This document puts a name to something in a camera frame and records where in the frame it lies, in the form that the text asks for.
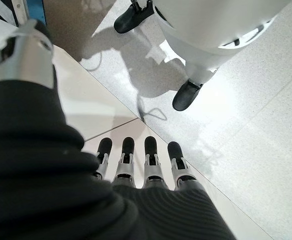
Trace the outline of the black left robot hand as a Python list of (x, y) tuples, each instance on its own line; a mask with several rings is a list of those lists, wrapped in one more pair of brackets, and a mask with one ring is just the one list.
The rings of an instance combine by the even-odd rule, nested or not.
[(145, 139), (144, 185), (133, 178), (134, 140), (123, 141), (112, 182), (112, 141), (96, 155), (66, 123), (53, 44), (35, 19), (0, 45), (0, 240), (232, 240), (234, 235), (191, 173), (180, 145), (167, 150), (175, 190)]

